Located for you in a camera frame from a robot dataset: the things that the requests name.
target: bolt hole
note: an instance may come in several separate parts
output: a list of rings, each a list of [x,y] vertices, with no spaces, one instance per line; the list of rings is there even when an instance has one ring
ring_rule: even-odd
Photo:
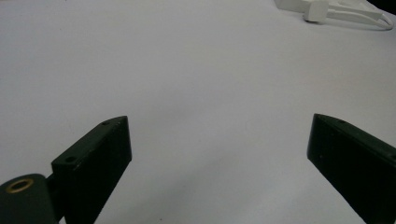
[[[33,179],[21,179],[18,181],[15,181],[14,183],[10,184],[7,189],[6,192],[7,193],[17,193],[20,191],[23,191],[25,189],[28,189],[30,186],[33,185]]]
[[[77,158],[76,157],[67,157],[66,158],[66,162],[72,162],[72,161],[75,161]]]

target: white plug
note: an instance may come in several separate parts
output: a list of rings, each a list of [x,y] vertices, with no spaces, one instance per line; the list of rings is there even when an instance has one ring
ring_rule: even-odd
[[[303,15],[306,21],[323,22],[326,20],[327,12],[329,11],[329,2],[327,1],[313,1]]]

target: white power strip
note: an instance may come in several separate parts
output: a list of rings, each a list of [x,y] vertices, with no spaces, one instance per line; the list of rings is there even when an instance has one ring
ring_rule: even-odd
[[[376,25],[387,30],[391,21],[381,10],[365,0],[275,0],[279,9],[304,13],[306,21],[323,22],[326,18]]]

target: table surface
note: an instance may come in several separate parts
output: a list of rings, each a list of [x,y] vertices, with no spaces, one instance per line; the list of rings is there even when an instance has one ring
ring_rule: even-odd
[[[0,182],[126,115],[98,224],[363,223],[306,147],[315,113],[396,146],[395,40],[272,0],[2,0]]]

